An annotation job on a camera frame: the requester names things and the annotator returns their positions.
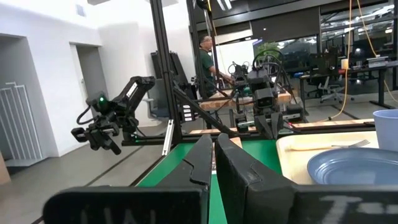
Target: green shirt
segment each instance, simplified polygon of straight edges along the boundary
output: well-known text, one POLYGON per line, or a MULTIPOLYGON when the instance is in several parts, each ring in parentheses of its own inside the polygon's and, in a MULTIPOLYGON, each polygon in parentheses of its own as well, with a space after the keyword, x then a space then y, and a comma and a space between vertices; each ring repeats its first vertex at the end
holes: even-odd
POLYGON ((200 49, 199 53, 200 53, 201 68, 203 70, 204 76, 207 78, 207 82, 205 82, 206 94, 208 97, 211 97, 215 92, 214 86, 210 83, 210 82, 214 83, 213 75, 209 70, 209 68, 211 68, 214 65, 213 59, 210 57, 210 55, 206 50, 200 49))

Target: man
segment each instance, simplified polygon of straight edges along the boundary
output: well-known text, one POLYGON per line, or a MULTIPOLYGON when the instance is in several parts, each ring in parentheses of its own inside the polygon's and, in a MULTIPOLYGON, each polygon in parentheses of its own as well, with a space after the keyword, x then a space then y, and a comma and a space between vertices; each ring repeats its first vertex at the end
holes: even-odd
MULTIPOLYGON (((203 70, 203 74, 206 78, 205 80, 205 89, 207 97, 211 97, 215 94, 215 88, 212 83, 215 83, 216 77, 216 67, 214 66, 213 59, 208 54, 213 47, 213 40, 209 35, 203 35, 199 37, 199 52, 200 52, 200 61, 203 70)), ((223 79, 229 81, 230 83, 233 82, 233 79, 229 75, 225 75, 220 72, 220 75, 223 79)))

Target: fork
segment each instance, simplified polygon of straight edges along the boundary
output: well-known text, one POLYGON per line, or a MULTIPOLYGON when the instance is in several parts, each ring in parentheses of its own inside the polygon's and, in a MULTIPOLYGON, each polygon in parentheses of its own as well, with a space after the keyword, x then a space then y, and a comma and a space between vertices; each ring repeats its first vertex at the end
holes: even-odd
POLYGON ((352 147, 362 147, 362 146, 365 146, 367 144, 370 144, 370 142, 368 140, 362 140, 360 142, 357 142, 357 143, 349 145, 349 146, 337 146, 337 145, 334 145, 332 147, 352 148, 352 147))

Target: label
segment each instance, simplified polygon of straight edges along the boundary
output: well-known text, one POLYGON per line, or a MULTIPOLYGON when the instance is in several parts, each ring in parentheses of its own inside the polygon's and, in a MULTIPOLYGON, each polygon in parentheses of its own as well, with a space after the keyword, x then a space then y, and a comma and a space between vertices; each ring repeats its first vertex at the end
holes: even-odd
POLYGON ((137 83, 132 84, 132 87, 131 87, 130 90, 126 93, 126 96, 127 96, 128 98, 130 98, 130 96, 132 95, 132 93, 134 93, 134 91, 136 90, 137 86, 138 86, 137 83))

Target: tray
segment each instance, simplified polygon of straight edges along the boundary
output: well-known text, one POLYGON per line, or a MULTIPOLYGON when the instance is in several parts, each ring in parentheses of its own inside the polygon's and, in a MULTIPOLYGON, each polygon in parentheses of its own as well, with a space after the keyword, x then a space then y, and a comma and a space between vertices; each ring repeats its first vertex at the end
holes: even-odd
POLYGON ((318 153, 330 149, 318 149, 307 151, 294 151, 291 147, 295 144, 306 145, 330 143, 330 145, 350 145, 362 140, 368 140, 370 144, 364 147, 379 148, 375 131, 331 133, 331 134, 303 134, 287 136, 276 142, 280 167, 284 177, 297 184, 316 184, 307 172, 308 161, 318 153))

